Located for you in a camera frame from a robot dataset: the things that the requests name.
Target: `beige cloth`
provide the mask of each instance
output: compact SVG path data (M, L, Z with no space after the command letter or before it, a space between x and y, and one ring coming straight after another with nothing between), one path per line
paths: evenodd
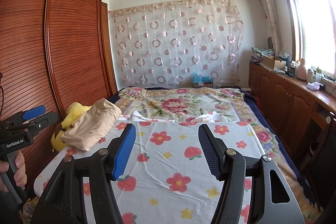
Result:
M75 122L72 129L65 131L60 140L80 150L89 151L110 131L120 115L119 107L102 98Z

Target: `bed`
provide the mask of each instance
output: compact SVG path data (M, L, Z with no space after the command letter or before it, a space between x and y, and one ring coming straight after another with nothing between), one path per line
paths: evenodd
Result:
M200 123L207 123L216 137L241 154L271 156L289 183L306 223L318 218L320 212L307 198L310 194L302 177L253 97L237 89L125 88L109 100L123 115L90 151L65 147L36 179L37 196L41 196L65 155L90 156L118 137L130 122L137 128L137 139L124 176L112 182L124 223L151 223L153 219L161 219L162 223L210 223L222 182L210 174L200 150L197 129ZM247 222L250 190L250 180L246 178L241 224ZM88 179L84 179L84 193L88 220L94 223Z

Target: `window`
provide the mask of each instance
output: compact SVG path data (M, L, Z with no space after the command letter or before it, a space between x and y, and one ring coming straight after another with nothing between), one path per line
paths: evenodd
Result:
M336 0L287 1L295 32L293 60L304 58L309 68L319 66L334 78Z

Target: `curtain rod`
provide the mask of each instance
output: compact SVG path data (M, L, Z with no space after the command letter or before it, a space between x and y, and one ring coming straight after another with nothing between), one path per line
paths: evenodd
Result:
M148 6L148 5L155 5L155 4L165 3L165 2L177 2L177 1L185 1L185 0L160 1L160 2L156 2L156 3L150 3L150 4L144 4L144 5L131 6L131 7L127 7L127 8L115 9L115 10L112 10L111 12L114 12L116 10L130 9L130 8L139 7L139 6Z

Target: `slatted wardrobe door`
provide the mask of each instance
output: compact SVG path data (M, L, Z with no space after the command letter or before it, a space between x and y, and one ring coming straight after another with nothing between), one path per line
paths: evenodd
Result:
M5 94L1 119L39 105L59 115L46 69L45 2L0 0L0 72ZM22 150L27 186L32 185L53 157L50 139L55 126L42 130L35 137L35 143Z
M107 98L97 20L100 0L48 1L51 66L63 107Z

